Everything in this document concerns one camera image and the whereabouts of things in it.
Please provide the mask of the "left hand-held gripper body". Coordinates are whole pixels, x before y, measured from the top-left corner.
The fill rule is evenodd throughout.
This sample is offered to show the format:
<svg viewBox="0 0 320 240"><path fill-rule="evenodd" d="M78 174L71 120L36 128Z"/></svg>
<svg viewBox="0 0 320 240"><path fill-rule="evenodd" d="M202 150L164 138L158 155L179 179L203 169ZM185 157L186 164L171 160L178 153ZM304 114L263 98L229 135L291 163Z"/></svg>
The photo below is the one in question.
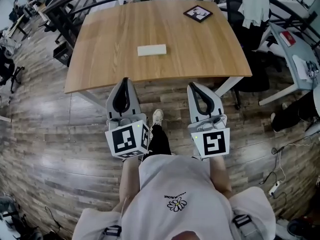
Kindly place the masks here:
<svg viewBox="0 0 320 240"><path fill-rule="evenodd" d="M144 113L110 119L108 131L105 132L112 156L122 160L146 154L149 135Z"/></svg>

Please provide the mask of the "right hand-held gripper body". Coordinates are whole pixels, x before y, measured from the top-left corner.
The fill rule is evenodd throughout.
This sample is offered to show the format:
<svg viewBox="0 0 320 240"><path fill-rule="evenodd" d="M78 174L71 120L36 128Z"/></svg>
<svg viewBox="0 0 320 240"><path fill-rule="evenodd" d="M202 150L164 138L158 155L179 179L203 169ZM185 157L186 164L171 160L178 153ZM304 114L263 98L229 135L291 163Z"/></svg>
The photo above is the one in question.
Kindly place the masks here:
<svg viewBox="0 0 320 240"><path fill-rule="evenodd" d="M221 114L188 126L191 139L202 159L230 153L230 128L226 124L227 116Z"/></svg>

